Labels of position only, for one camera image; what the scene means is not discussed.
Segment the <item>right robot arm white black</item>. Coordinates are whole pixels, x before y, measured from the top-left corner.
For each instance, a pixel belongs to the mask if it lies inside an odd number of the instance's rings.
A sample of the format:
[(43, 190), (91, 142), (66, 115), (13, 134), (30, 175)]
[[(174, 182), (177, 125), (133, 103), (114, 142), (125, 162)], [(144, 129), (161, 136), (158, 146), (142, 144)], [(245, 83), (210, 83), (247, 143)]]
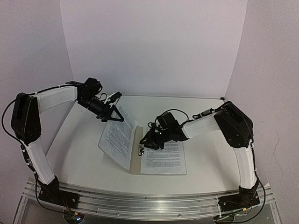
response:
[(158, 150), (170, 141), (183, 142), (201, 134), (221, 131), (233, 148), (240, 176), (238, 193), (219, 198), (221, 211), (243, 210), (258, 205), (260, 199), (257, 188), (262, 183), (256, 170), (251, 119), (231, 101), (193, 115), (183, 123), (179, 123), (171, 112), (167, 110), (157, 116), (154, 122), (149, 122), (149, 130), (139, 144)]

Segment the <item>printed paper sheet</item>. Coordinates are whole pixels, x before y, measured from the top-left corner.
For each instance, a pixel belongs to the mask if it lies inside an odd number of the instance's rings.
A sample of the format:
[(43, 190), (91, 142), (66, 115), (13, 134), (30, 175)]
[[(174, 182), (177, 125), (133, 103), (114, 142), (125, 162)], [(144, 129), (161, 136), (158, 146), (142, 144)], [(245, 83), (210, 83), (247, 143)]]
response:
[(137, 122), (127, 107), (118, 105), (116, 108), (124, 121), (108, 121), (98, 147), (120, 167), (129, 171)]
[(182, 142), (170, 141), (163, 149), (145, 148), (141, 156), (143, 175), (186, 175), (185, 152)]

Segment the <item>metal folder clip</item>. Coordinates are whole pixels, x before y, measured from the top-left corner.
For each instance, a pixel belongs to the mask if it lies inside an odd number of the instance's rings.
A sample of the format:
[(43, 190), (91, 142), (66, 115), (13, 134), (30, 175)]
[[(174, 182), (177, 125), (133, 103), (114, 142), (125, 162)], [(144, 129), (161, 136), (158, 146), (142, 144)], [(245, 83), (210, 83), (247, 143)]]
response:
[(140, 144), (140, 145), (138, 146), (138, 155), (139, 155), (139, 156), (142, 156), (142, 155), (144, 155), (144, 152), (145, 152), (144, 145), (143, 145), (143, 144)]

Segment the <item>beige file folder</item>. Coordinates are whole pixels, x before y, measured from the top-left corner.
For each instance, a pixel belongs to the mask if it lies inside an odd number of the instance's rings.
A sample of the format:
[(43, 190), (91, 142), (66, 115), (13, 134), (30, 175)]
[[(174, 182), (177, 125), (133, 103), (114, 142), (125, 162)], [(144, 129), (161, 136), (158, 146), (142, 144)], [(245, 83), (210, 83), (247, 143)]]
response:
[(134, 140), (133, 140), (133, 149), (131, 154), (130, 169), (129, 172), (132, 175), (143, 175), (140, 173), (141, 170), (141, 156), (138, 155), (138, 146), (139, 141), (145, 136), (148, 132), (149, 127), (138, 126), (135, 129)]

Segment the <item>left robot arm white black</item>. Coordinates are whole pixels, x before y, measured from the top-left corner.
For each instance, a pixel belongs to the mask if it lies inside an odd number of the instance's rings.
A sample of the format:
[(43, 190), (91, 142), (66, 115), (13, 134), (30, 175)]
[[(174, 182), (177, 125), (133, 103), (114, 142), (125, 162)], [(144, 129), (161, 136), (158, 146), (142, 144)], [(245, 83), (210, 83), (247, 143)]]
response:
[(35, 191), (38, 203), (47, 202), (71, 210), (77, 208), (79, 201), (79, 194), (60, 189), (60, 182), (49, 166), (41, 145), (40, 115), (76, 101), (102, 122), (123, 122), (124, 117), (115, 106), (122, 94), (118, 91), (100, 99), (98, 94), (102, 89), (101, 82), (90, 77), (84, 83), (69, 81), (34, 93), (21, 92), (10, 102), (14, 106), (11, 118), (14, 134), (8, 133), (8, 136), (19, 142), (23, 158), (34, 174), (36, 187), (41, 188)]

